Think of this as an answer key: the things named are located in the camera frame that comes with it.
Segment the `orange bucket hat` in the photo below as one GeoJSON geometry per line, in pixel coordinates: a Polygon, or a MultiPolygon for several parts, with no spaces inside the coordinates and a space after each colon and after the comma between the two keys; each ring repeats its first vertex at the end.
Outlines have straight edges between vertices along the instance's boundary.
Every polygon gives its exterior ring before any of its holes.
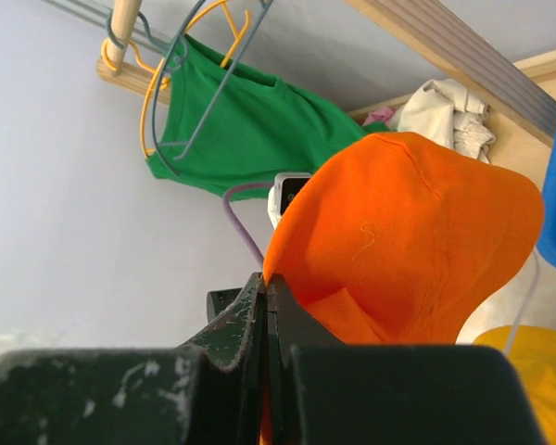
{"type": "Polygon", "coordinates": [[[352,346],[459,346],[469,316],[522,268],[544,204],[520,173],[412,133],[375,133],[326,161],[263,262],[352,346]]]}

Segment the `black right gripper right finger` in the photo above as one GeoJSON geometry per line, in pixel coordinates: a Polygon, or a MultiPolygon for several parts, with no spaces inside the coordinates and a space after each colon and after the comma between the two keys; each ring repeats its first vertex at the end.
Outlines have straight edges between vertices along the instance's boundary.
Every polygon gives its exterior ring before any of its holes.
{"type": "Polygon", "coordinates": [[[267,286],[271,444],[542,444],[508,360],[478,346],[352,346],[267,286]]]}

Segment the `wooden clothes rack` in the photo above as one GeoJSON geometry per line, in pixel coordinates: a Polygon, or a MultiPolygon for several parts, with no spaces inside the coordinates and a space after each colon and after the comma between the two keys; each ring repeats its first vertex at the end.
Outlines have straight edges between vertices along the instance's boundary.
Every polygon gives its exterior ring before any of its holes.
{"type": "MultiPolygon", "coordinates": [[[[486,127],[496,141],[487,151],[487,163],[535,182],[545,178],[556,135],[556,100],[543,83],[556,77],[556,52],[535,57],[525,67],[517,66],[437,1],[358,1],[354,7],[443,70],[445,80],[459,83],[488,104],[486,127]]],[[[132,39],[138,12],[138,2],[119,1],[110,14],[112,30],[125,45],[132,39]]],[[[266,15],[246,52],[268,25],[266,15]]],[[[221,12],[214,17],[206,15],[190,33],[219,53],[231,42],[221,12]]],[[[101,57],[97,70],[102,79],[140,94],[147,82],[136,62],[124,61],[128,48],[107,51],[113,64],[121,66],[121,75],[106,69],[101,57]]]]}

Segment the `yellow bucket hat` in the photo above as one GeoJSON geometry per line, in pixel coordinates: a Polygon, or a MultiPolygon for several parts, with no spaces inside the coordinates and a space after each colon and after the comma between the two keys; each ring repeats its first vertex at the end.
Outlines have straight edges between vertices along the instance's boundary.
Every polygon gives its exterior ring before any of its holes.
{"type": "Polygon", "coordinates": [[[556,330],[522,325],[509,353],[549,444],[556,444],[556,330]]]}

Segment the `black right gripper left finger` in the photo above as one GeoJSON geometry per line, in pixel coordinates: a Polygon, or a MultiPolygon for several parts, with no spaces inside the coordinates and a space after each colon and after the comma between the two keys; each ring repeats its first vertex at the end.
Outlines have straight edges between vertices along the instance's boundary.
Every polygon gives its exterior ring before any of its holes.
{"type": "Polygon", "coordinates": [[[170,349],[0,355],[0,444],[255,444],[263,281],[170,349]]]}

